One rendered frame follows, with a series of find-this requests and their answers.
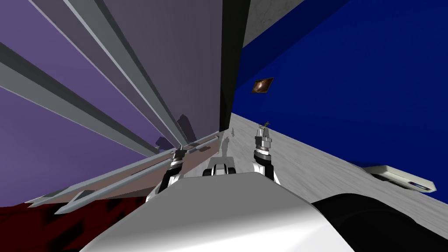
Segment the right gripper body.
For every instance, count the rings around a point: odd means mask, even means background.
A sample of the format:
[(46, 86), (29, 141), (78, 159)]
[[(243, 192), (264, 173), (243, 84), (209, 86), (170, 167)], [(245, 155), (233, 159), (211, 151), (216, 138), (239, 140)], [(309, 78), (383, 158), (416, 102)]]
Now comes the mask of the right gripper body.
[(263, 136), (255, 137), (256, 149), (259, 149), (262, 151), (268, 151), (270, 149), (270, 143), (272, 143), (272, 139), (269, 137), (263, 137)]

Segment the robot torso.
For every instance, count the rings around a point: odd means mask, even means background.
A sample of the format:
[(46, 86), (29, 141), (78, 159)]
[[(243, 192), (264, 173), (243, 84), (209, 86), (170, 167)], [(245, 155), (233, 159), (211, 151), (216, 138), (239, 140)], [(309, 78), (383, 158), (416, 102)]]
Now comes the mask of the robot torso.
[(182, 178), (80, 252), (354, 252), (308, 201), (258, 172)]

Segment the grey purple door leaf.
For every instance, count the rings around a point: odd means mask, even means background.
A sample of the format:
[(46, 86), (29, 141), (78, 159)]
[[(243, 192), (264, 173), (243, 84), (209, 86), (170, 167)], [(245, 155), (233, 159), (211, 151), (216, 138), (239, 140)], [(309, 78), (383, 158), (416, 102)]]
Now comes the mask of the grey purple door leaf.
[(251, 0), (103, 0), (189, 142), (229, 127)]

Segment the white flat appliance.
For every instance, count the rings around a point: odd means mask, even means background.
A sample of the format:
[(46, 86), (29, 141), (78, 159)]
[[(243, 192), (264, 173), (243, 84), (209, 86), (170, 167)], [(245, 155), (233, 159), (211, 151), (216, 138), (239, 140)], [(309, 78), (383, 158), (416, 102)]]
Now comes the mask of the white flat appliance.
[(362, 168), (377, 179), (420, 193), (432, 193), (437, 189), (432, 181), (387, 166), (378, 165)]

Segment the brown picture on wall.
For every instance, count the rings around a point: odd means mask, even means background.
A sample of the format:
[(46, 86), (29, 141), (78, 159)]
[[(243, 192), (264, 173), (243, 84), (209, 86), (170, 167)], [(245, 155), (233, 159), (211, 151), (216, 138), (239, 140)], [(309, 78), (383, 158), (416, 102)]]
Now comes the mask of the brown picture on wall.
[(267, 93), (274, 78), (256, 80), (252, 88), (252, 93)]

